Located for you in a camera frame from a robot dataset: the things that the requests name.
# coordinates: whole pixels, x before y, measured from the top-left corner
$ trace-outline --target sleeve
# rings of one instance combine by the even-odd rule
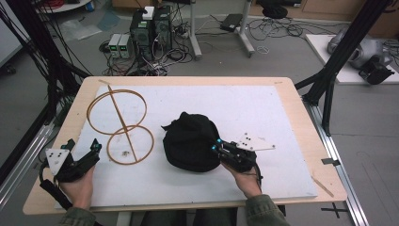
[[[290,225],[268,195],[255,196],[246,201],[248,226]]]
[[[95,220],[96,217],[88,210],[71,207],[59,221],[58,226],[92,226]]]

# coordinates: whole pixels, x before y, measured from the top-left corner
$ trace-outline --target forearm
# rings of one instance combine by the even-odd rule
[[[248,226],[290,225],[268,195],[255,196],[246,201]]]
[[[88,210],[71,207],[59,221],[58,226],[92,226],[96,217]]]

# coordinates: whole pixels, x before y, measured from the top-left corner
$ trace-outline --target concrete floor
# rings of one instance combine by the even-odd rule
[[[98,24],[106,13],[109,13],[106,8],[92,13],[79,8],[73,12],[59,13],[57,18],[64,22],[85,17],[82,24],[89,25]],[[210,19],[197,20],[197,26]],[[106,69],[106,60],[98,50],[99,45],[109,40],[113,33],[129,31],[129,25],[129,20],[121,19],[107,31],[85,40],[70,40],[68,44],[93,74],[101,75]],[[208,26],[215,27],[215,24],[209,23]],[[340,28],[335,26],[328,29],[337,32]],[[234,35],[198,36],[198,40],[203,53],[202,60],[173,65],[168,76],[286,76],[297,83],[323,67],[309,44],[300,38],[250,38],[255,48],[265,46],[269,50],[266,55],[255,53],[251,58],[247,57]],[[0,75],[0,126],[3,128],[0,132],[0,164],[4,163],[46,103],[45,81],[29,56],[21,52],[10,62],[17,73]],[[304,94],[308,89],[303,88],[298,92]],[[393,226],[399,222],[398,96],[397,85],[340,84],[335,87],[330,132],[370,225]],[[38,176],[34,166],[28,170],[0,212],[1,225],[54,225],[60,219],[60,215],[26,216],[22,212],[25,199]],[[344,203],[336,205],[337,208],[345,208]],[[353,224],[345,212],[337,218],[334,212],[321,211],[321,208],[332,208],[332,203],[292,204],[286,208],[287,219],[292,225]],[[135,214],[135,223],[140,215],[142,213]],[[97,214],[98,221],[104,225],[115,225],[117,216],[117,213]]]

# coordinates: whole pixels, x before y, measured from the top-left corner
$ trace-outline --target computer tower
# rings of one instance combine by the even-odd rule
[[[157,8],[153,16],[155,37],[158,39],[158,49],[167,52],[172,49],[170,6]]]
[[[153,20],[143,20],[143,11],[138,9],[130,25],[130,34],[134,42],[137,60],[141,61],[141,56],[146,60],[153,60],[152,45],[155,38]]]

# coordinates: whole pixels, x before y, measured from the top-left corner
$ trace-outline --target black cloth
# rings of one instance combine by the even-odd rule
[[[171,165],[195,172],[205,172],[219,166],[217,154],[211,151],[219,133],[208,117],[183,112],[178,120],[162,128],[167,131],[164,148]]]

